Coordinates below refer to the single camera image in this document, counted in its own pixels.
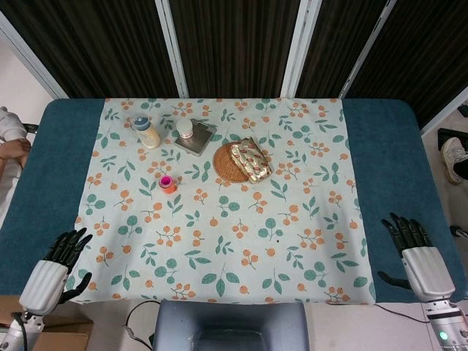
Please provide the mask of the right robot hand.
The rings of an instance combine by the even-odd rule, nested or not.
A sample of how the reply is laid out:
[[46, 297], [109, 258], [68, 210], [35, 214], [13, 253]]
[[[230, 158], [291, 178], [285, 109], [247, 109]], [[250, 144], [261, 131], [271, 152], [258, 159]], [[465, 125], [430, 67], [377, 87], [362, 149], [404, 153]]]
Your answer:
[[438, 248], [432, 245], [426, 230], [414, 219], [390, 213], [382, 219], [396, 247], [407, 277], [397, 279], [384, 271], [378, 276], [387, 284], [411, 290], [422, 302], [447, 300], [456, 288]]

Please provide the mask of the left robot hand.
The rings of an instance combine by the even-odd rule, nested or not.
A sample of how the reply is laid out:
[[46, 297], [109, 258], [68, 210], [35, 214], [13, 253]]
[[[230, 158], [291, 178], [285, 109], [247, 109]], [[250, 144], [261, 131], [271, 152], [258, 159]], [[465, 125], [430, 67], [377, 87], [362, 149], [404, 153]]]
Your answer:
[[19, 298], [25, 313], [37, 316], [50, 314], [57, 305], [78, 297], [91, 281], [87, 272], [77, 287], [65, 290], [81, 252], [92, 239], [86, 228], [62, 233], [52, 243], [47, 254], [35, 265]]

